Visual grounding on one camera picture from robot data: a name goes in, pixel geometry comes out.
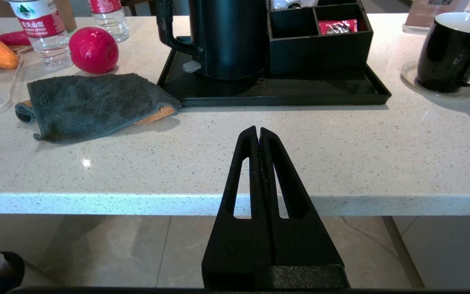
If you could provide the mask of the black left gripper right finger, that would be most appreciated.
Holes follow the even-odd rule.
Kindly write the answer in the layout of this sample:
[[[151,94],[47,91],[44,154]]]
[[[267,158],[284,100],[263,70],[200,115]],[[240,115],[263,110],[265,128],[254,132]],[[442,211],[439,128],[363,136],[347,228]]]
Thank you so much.
[[[261,128],[259,148],[275,264],[342,267],[344,263],[279,136]]]

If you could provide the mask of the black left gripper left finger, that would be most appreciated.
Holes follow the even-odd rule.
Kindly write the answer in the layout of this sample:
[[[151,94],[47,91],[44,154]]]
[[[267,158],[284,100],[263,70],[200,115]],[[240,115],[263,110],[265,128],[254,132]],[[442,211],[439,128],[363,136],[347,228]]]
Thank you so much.
[[[242,163],[249,161],[251,218],[234,216]],[[268,216],[264,203],[256,127],[237,138],[224,193],[202,260],[205,288],[266,288],[272,266]]]

